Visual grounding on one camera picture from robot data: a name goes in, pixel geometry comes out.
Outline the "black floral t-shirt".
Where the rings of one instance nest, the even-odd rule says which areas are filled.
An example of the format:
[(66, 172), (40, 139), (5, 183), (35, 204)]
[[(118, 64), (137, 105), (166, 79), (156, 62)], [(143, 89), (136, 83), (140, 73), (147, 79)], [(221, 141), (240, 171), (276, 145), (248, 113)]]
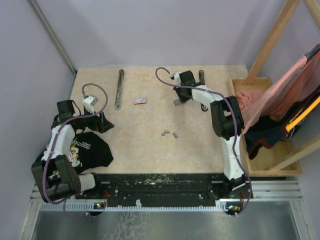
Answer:
[(88, 169), (108, 167), (114, 160), (109, 145), (93, 132), (76, 134), (67, 158), (78, 174)]

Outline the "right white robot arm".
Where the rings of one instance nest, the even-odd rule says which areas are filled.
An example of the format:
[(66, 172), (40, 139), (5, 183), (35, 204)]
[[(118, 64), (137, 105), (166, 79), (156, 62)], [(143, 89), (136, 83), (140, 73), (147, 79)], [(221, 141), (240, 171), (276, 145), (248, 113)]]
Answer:
[(229, 198), (235, 198), (246, 184), (246, 177), (241, 167), (240, 140), (244, 120), (235, 96), (224, 97), (201, 82), (196, 82), (193, 73), (188, 70), (170, 75), (176, 87), (179, 100), (200, 102), (210, 110), (214, 133), (222, 144), (224, 170), (226, 177), (223, 192)]

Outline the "wooden tray box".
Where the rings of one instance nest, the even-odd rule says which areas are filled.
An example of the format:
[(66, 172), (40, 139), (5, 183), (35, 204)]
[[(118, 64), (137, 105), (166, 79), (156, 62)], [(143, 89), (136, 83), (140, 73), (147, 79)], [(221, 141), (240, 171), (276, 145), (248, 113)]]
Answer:
[[(259, 77), (251, 85), (246, 85), (245, 81), (244, 78), (230, 79), (227, 84), (231, 95), (234, 95), (239, 90), (266, 91), (272, 85), (268, 77)], [(240, 140), (242, 166), (252, 177), (291, 177), (297, 176), (302, 172), (298, 162), (294, 162), (280, 170), (272, 170), (273, 167), (285, 160), (288, 154), (294, 151), (290, 140), (279, 141), (271, 149), (260, 148), (257, 156), (252, 160), (248, 157), (246, 147), (246, 140), (242, 136)]]

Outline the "grey staple box tray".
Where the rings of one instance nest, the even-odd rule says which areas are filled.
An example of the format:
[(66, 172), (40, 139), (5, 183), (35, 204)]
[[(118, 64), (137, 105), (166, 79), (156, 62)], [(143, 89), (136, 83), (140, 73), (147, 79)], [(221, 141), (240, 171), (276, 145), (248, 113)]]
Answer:
[(174, 100), (173, 103), (174, 103), (174, 105), (175, 105), (176, 107), (183, 104), (179, 99)]

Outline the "dark navy garment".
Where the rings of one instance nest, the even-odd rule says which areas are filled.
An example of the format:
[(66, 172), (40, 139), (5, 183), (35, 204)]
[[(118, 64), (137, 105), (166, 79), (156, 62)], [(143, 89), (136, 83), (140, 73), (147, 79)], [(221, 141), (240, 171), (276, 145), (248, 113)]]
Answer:
[(307, 117), (304, 112), (319, 96), (319, 92), (312, 93), (295, 102), (280, 121), (271, 119), (269, 115), (260, 117), (244, 134), (249, 159), (254, 159), (262, 147), (271, 149), (277, 142), (291, 139)]

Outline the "red staple box sleeve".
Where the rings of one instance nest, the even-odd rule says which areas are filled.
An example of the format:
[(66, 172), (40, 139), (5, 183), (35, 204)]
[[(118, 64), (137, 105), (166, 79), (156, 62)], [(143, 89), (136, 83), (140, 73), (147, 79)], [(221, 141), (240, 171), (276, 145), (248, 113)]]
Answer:
[(141, 105), (146, 103), (147, 103), (147, 99), (145, 97), (138, 97), (133, 100), (134, 105)]

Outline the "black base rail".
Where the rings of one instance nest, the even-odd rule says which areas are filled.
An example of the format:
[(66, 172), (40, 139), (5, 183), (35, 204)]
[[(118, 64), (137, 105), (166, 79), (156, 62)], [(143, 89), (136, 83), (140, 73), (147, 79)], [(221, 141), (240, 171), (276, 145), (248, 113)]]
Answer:
[(106, 200), (108, 207), (214, 207), (218, 200), (237, 202), (252, 196), (250, 186), (231, 190), (222, 173), (99, 174), (98, 192), (83, 200)]

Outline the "wooden rack frame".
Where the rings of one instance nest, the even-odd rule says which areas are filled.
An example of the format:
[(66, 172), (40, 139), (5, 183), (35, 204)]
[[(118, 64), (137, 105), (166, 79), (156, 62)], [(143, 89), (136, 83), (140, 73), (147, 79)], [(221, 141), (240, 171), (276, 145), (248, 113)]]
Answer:
[[(279, 37), (281, 36), (283, 30), (285, 29), (287, 23), (289, 22), (292, 14), (294, 13), (296, 7), (298, 6), (298, 0), (287, 0), (285, 1), (274, 25), (272, 26), (259, 54), (257, 55), (255, 62), (248, 73), (248, 76), (245, 79), (246, 85), (252, 85), (257, 78), (266, 78), (258, 77), (258, 73), (262, 69), (269, 55), (271, 54), (272, 49), (276, 45)], [(320, 136), (312, 138), (307, 143), (303, 144), (301, 147), (296, 150), (293, 149), (293, 152), (289, 153), (285, 160), (277, 164), (272, 168), (272, 170), (281, 170), (288, 165), (298, 162), (298, 160), (306, 157), (307, 155), (315, 152), (320, 148)]]

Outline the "pink cloth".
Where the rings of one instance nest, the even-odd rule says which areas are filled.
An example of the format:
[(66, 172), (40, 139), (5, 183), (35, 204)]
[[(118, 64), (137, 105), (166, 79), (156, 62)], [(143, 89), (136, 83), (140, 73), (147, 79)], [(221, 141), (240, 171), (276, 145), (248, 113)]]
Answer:
[(267, 90), (238, 90), (235, 96), (244, 120), (243, 133), (247, 133), (260, 117), (283, 117), (294, 103), (302, 100), (306, 95), (304, 88), (309, 84), (319, 63), (320, 45), (317, 44)]

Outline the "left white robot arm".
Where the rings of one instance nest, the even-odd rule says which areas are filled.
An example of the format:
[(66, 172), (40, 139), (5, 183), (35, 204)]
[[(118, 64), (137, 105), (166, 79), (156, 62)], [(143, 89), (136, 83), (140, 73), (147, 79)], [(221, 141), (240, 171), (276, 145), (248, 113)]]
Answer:
[(31, 166), (40, 195), (46, 203), (58, 203), (79, 193), (97, 199), (103, 195), (104, 186), (95, 172), (84, 171), (107, 167), (113, 161), (109, 145), (96, 133), (103, 134), (114, 124), (104, 113), (90, 116), (87, 110), (73, 119), (76, 111), (72, 100), (58, 102), (57, 109), (50, 143)]

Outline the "black silver stapler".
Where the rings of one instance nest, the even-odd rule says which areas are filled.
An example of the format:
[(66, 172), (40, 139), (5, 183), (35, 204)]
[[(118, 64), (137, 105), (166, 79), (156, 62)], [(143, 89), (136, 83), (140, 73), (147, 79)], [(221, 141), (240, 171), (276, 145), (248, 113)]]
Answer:
[(204, 75), (204, 71), (201, 69), (199, 70), (199, 80), (201, 85), (205, 85), (205, 75)]
[(118, 72), (118, 82), (117, 82), (117, 89), (116, 89), (116, 98), (114, 109), (120, 110), (122, 106), (122, 92), (123, 92), (123, 81), (124, 81), (124, 70), (120, 69)]

